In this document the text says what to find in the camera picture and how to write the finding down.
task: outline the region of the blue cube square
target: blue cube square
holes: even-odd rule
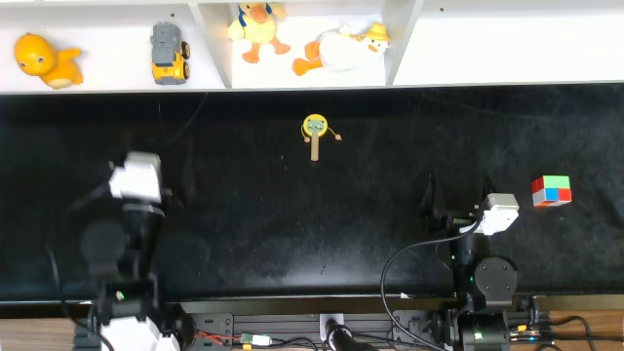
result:
[[[559,201],[559,191],[556,188],[544,189],[546,194],[546,201]]]

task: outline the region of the toy truck wheel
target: toy truck wheel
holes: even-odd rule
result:
[[[191,76],[191,69],[188,66],[188,63],[184,63],[184,79],[188,79]]]
[[[184,59],[188,59],[191,57],[191,47],[188,46],[187,42],[182,42],[182,57]]]

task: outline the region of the wooden floor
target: wooden floor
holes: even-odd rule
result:
[[[606,311],[558,311],[552,312],[553,320],[571,315],[582,316],[589,322],[595,335],[624,334],[624,310]],[[584,334],[580,322],[556,327],[559,333]],[[0,351],[68,351],[72,349],[74,327],[68,320],[61,319],[0,319]],[[624,344],[618,342],[597,341],[598,351],[624,350]],[[586,341],[559,341],[564,351],[589,351]],[[513,351],[535,351],[533,346],[514,346]]]

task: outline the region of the orange beak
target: orange beak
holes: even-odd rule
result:
[[[268,16],[268,14],[266,13],[266,8],[262,4],[257,4],[253,6],[251,15],[252,19],[260,24],[265,23],[266,17]]]

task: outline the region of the toy cube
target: toy cube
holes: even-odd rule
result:
[[[535,207],[555,207],[572,202],[567,175],[545,175],[530,185]]]

